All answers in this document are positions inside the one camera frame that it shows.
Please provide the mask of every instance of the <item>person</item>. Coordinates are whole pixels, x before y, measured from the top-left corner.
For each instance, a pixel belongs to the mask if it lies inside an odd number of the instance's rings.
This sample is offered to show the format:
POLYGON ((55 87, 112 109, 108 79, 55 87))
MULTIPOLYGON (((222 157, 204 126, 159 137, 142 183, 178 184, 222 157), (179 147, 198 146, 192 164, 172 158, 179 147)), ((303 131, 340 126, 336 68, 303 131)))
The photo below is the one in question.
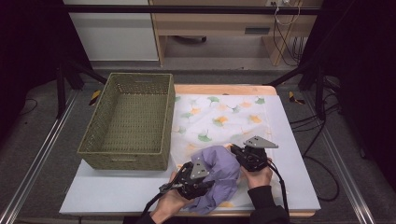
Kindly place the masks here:
MULTIPOLYGON (((247 178, 249 188, 247 194, 255 208, 250 214, 250 224, 289 223, 289 214, 282 206, 275 204, 272 196, 270 182, 273 171, 268 166, 258 172, 249 172, 241 166, 241 171, 247 178)), ((175 174, 172 173, 170 180, 174 178, 175 174)), ((136 224, 164 223, 189 203, 192 203, 192 200, 180 196, 176 189, 170 190, 159 199, 155 209, 138 219, 136 224)))

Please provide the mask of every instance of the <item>purple cloth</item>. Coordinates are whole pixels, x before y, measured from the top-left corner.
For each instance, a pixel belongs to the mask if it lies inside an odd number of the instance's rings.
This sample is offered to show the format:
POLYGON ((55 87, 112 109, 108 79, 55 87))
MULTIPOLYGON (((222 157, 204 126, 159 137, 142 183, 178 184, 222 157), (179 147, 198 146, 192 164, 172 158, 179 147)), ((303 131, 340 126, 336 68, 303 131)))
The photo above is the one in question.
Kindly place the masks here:
POLYGON ((192 155, 191 160, 202 161, 209 171, 209 176, 204 182, 215 180, 215 184, 206 195, 195 198, 193 203, 186 206, 190 212, 205 215, 222 202, 230 200, 236 193, 240 165, 235 156, 222 146, 204 148, 192 155))

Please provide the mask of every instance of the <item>black sleeve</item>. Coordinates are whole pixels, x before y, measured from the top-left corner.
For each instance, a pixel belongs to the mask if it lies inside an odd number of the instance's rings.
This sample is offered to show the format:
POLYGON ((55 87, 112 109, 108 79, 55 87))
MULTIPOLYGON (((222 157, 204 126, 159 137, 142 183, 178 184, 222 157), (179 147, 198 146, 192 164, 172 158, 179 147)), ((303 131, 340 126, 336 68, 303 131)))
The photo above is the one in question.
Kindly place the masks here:
POLYGON ((135 224, 155 224, 149 213, 146 213, 142 218, 137 220, 135 224))
POLYGON ((248 195, 256 209, 250 214, 250 224, 286 224, 289 214, 274 203, 271 186, 250 189, 248 195))

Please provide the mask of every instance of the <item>human hand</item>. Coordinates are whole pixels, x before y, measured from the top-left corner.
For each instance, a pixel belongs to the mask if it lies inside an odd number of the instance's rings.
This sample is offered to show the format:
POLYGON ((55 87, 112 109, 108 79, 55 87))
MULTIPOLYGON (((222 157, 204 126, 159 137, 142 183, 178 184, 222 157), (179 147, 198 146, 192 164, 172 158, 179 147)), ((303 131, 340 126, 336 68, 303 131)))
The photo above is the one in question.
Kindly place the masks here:
POLYGON ((241 171, 247 178, 247 185, 249 189, 270 185, 273 171, 269 166, 266 166, 265 168, 256 172, 249 172, 247 169, 245 169, 245 167, 241 166, 241 171))
MULTIPOLYGON (((171 182, 175 176, 176 172, 173 172, 169 182, 171 182)), ((177 192, 176 189, 172 189, 166 192, 158 200, 157 207, 155 207, 154 211, 150 213, 150 216, 156 224, 163 223, 168 218, 177 214, 181 208, 192 202, 193 200, 185 199, 177 192)))

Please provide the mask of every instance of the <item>white table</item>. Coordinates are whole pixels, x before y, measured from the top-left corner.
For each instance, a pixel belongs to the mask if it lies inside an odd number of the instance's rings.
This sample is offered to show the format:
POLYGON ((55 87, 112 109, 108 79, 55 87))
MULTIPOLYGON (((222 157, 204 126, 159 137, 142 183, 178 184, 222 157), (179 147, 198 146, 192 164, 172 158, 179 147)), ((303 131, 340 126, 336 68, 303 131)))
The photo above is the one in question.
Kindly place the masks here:
MULTIPOLYGON (((306 171, 299 148, 295 142, 283 105, 272 87, 232 85, 176 85, 178 94, 244 94, 265 95, 266 113, 272 127, 273 142, 279 148, 269 152, 276 158, 288 193, 288 205, 292 217, 310 217, 320 209, 318 198, 306 171)), ((172 158, 165 172, 157 171, 99 171, 81 161, 75 179, 64 199, 60 213, 76 216, 130 216, 140 214, 148 201, 167 183, 175 170, 172 158)), ((281 197, 275 197, 282 204, 281 197)), ((248 216, 254 209, 247 186, 238 186, 230 200, 234 207, 218 207, 211 216, 248 216)), ((194 216, 181 211, 181 216, 194 216)))

